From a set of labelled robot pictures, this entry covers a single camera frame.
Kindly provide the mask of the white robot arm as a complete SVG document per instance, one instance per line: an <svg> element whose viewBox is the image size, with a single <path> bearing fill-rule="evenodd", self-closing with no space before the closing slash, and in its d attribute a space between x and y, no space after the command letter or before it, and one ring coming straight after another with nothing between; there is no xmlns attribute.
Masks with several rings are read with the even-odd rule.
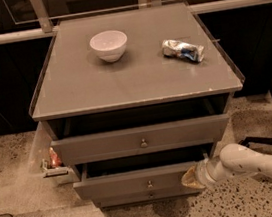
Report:
<svg viewBox="0 0 272 217"><path fill-rule="evenodd" d="M183 186L204 189L227 178L256 173L272 178L272 155L232 143L223 147L218 156L191 166L181 181Z"/></svg>

